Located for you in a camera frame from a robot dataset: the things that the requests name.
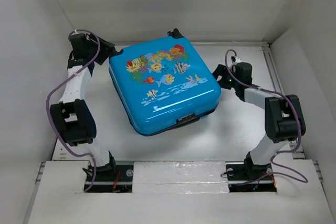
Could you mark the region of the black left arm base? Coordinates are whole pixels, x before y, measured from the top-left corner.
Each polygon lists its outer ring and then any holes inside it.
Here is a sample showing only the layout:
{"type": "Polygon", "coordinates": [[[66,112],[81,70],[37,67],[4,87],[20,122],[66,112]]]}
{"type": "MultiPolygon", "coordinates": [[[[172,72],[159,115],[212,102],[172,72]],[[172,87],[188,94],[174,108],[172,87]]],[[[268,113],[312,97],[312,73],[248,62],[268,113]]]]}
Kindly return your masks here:
{"type": "Polygon", "coordinates": [[[91,166],[83,169],[86,173],[84,190],[88,193],[131,193],[133,186],[134,162],[117,162],[116,172],[107,174],[97,172],[91,185],[93,170],[91,166]]]}

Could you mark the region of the blue hard-shell suitcase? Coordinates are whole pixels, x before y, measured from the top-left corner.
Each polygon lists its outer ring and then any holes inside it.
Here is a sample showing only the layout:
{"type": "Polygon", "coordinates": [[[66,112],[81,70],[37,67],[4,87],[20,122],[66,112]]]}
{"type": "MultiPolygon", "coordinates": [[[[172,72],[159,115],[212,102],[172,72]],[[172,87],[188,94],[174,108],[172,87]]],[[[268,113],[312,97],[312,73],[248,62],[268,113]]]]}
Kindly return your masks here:
{"type": "Polygon", "coordinates": [[[109,58],[109,74],[141,135],[152,136],[213,113],[221,88],[191,42],[175,28],[109,58]]]}

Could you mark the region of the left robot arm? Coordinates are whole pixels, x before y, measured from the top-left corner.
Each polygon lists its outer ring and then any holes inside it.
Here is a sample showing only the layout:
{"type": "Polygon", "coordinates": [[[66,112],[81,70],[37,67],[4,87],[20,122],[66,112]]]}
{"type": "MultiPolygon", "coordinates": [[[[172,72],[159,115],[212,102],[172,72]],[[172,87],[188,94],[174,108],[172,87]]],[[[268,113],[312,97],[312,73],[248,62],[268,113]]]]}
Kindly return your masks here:
{"type": "Polygon", "coordinates": [[[49,116],[58,139],[65,143],[73,156],[90,157],[95,161],[85,172],[112,180],[117,175],[117,165],[110,151],[97,140],[97,126],[85,95],[95,65],[102,65],[117,51],[113,43],[87,30],[75,30],[68,39],[72,46],[67,63],[68,78],[62,84],[65,89],[60,100],[47,106],[49,116]]]}

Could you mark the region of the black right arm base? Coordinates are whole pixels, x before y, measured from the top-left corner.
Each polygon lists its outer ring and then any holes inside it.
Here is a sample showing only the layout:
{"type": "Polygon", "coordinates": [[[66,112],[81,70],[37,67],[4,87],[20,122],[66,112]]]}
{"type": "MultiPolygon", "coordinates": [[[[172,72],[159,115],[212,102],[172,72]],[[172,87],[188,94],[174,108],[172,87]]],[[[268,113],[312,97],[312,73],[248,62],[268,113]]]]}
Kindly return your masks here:
{"type": "Polygon", "coordinates": [[[275,179],[270,172],[272,169],[269,166],[247,170],[243,164],[227,164],[221,177],[227,179],[230,193],[276,193],[275,179]]]}

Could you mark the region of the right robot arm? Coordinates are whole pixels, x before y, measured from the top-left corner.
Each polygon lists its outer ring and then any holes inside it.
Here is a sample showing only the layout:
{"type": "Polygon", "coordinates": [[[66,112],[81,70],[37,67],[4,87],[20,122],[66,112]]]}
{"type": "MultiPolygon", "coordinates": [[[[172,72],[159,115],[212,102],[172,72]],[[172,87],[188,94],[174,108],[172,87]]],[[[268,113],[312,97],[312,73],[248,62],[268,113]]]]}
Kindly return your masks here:
{"type": "Polygon", "coordinates": [[[265,135],[259,144],[246,155],[238,167],[227,167],[224,175],[229,180],[243,180],[252,184],[272,177],[275,172],[275,156],[282,153],[287,142],[298,140],[306,132],[305,121],[299,98],[296,95],[283,96],[276,91],[261,88],[252,83],[252,66],[240,62],[227,67],[218,65],[214,78],[223,89],[234,89],[243,102],[253,104],[264,111],[265,135]]]}

